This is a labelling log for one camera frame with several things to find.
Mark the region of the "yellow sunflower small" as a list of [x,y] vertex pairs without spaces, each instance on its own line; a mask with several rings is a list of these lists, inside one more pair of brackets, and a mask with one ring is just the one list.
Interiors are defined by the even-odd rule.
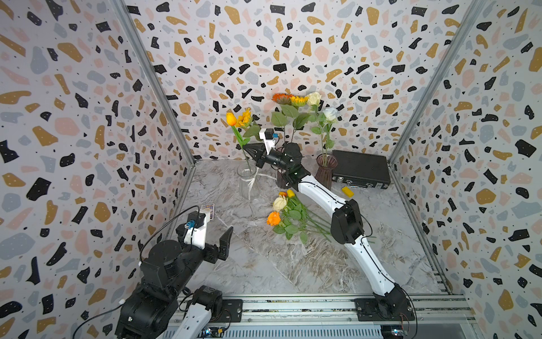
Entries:
[[241,148],[252,140],[262,141],[265,138],[266,130],[258,125],[253,119],[250,108],[245,109],[239,116],[234,117],[235,123],[232,128]]

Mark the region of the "white rose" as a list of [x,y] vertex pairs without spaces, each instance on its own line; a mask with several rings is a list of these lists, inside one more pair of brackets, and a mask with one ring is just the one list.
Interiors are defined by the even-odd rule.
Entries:
[[322,149],[322,166],[327,167],[329,163],[328,150],[333,148],[335,142],[331,139],[331,130],[333,124],[337,123],[337,117],[339,112],[334,107],[326,107],[324,110],[319,111],[317,105],[312,105],[311,109],[313,111],[312,121],[316,123],[314,127],[311,128],[311,131],[314,134],[320,136],[320,145]]

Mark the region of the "orange rose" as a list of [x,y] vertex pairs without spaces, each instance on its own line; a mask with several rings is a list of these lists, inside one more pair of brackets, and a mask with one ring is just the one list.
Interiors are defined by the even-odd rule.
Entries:
[[272,212],[267,224],[274,233],[283,235],[286,240],[300,240],[302,244],[307,244],[314,237],[322,237],[328,242],[332,241],[330,226],[325,225],[314,213],[294,210],[288,213]]

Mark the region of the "yellow sunflower large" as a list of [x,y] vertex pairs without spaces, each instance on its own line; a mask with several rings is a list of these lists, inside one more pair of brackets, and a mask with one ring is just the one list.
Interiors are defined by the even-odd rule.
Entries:
[[292,96],[291,103],[294,110],[292,121],[292,141],[294,141],[296,132],[303,129],[309,121],[312,107],[309,104],[308,97]]

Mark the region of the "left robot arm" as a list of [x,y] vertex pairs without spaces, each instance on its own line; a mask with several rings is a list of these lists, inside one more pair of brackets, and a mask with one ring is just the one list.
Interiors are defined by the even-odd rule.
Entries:
[[189,221],[180,225],[177,240],[156,244],[141,264],[143,278],[132,295],[121,305],[117,338],[157,338],[169,327],[179,310],[179,295],[199,266],[207,261],[226,260],[230,252],[230,227],[220,245],[205,242],[207,222]]

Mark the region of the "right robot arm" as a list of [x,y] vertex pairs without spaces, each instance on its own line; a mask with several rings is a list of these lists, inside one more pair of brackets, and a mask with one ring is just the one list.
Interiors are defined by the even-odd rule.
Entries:
[[287,144],[278,151],[272,144],[254,143],[242,147],[258,168],[272,165],[285,175],[287,187],[309,197],[330,217],[330,235],[345,246],[361,267],[373,291],[376,309],[384,319],[395,316],[416,316],[411,298],[386,272],[376,257],[368,236],[359,205],[354,199],[343,199],[323,186],[302,165],[301,151],[297,144]]

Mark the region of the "cream rose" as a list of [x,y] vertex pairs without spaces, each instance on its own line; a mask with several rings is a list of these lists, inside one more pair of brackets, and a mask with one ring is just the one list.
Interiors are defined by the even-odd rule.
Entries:
[[[272,212],[281,212],[284,210],[286,205],[287,205],[287,192],[280,192],[279,196],[272,203]],[[317,216],[317,217],[319,217],[325,225],[330,226],[330,224],[323,217],[320,217],[320,216]]]
[[313,92],[307,95],[307,106],[309,108],[309,120],[317,122],[320,127],[324,127],[327,123],[327,118],[323,111],[320,110],[321,94]]

